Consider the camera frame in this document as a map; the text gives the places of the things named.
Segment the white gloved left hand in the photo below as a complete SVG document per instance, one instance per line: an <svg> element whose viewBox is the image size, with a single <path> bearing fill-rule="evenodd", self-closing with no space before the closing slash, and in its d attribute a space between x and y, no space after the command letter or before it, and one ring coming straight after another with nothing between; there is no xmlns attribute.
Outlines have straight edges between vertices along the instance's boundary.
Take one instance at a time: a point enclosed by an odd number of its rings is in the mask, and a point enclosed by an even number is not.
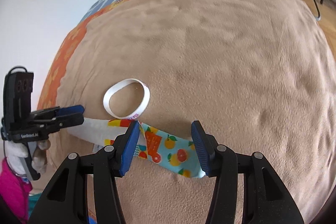
<svg viewBox="0 0 336 224"><path fill-rule="evenodd" d="M49 140L41 140L37 142L37 148L32 156L32 168L37 173L44 174L47 170L46 151L50 148ZM23 143L14 143L12 141L4 142L5 158L10 169L19 177L26 177L26 171L22 165L21 158L29 156L29 150Z"/></svg>

